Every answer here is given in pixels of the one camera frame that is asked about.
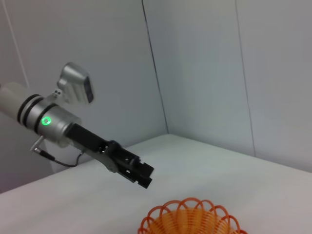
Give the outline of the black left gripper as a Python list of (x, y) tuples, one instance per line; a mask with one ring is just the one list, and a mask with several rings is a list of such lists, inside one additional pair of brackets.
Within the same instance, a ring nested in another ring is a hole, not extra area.
[(152, 182), (151, 174), (154, 168), (141, 162), (141, 158), (125, 149), (121, 150), (122, 162), (125, 168), (118, 170), (115, 153), (121, 146), (113, 140), (107, 141), (83, 128), (72, 124), (68, 130), (68, 139), (77, 149), (84, 151), (93, 159), (102, 163), (110, 172), (118, 173), (132, 183), (147, 189)]

